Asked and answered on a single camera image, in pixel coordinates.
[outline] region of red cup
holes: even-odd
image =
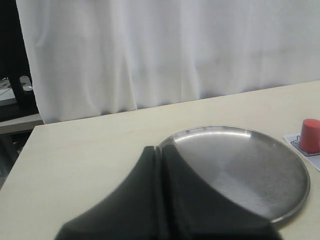
[[[316,154],[319,152],[320,120],[305,119],[303,121],[299,148],[308,154]]]

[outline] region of stainless steel plate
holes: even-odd
[[[178,132],[173,144],[185,161],[230,200],[280,222],[296,213],[310,190],[301,159],[265,134],[233,126],[202,126]]]

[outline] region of plate rim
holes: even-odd
[[[191,128],[187,128],[187,129],[178,131],[178,132],[172,134],[171,136],[167,137],[158,146],[161,149],[161,148],[163,148],[165,142],[167,142],[169,140],[173,141],[173,137],[178,135],[178,134],[181,134],[181,133],[189,131],[189,130],[199,129],[199,128],[206,128],[206,127],[228,127],[228,128],[241,129],[241,130],[246,130],[246,131],[250,131],[250,132],[253,132],[253,133],[261,134],[261,135],[263,135],[265,137],[268,137],[268,138],[274,140],[275,142],[281,144],[282,146],[286,147],[290,152],[292,152],[295,156],[297,156],[297,158],[299,159],[299,161],[300,161],[300,163],[302,165],[302,168],[304,169],[304,172],[305,172],[305,175],[306,175],[306,180],[307,180],[307,186],[306,186],[306,191],[304,193],[304,196],[301,199],[301,201],[292,210],[290,210],[286,214],[284,214],[284,215],[282,215],[280,217],[277,217],[275,219],[272,219],[272,220],[269,219],[269,221],[272,224],[279,224],[279,223],[281,223],[281,222],[283,222],[285,220],[288,220],[289,218],[293,217],[295,214],[297,214],[299,212],[299,210],[302,209],[302,207],[305,205],[305,203],[306,203],[306,201],[308,199],[308,196],[309,196],[309,193],[310,193],[310,188],[311,188],[311,179],[310,179],[309,171],[308,171],[304,161],[302,160],[302,158],[299,156],[299,154],[297,152],[294,151],[294,149],[291,149],[290,146],[286,145],[285,143],[279,141],[278,139],[276,139],[276,138],[274,138],[274,137],[272,137],[270,135],[267,135],[267,134],[262,133],[260,131],[252,130],[252,129],[249,129],[249,128],[240,127],[240,126],[232,126],[232,125],[201,125],[201,126],[195,126],[195,127],[191,127]]]

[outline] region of round metal tray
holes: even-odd
[[[214,189],[272,223],[296,213],[310,190],[307,168],[278,140],[233,126],[201,126],[178,132],[173,144]]]

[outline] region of white curtain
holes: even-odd
[[[16,0],[46,123],[320,79],[319,0]]]

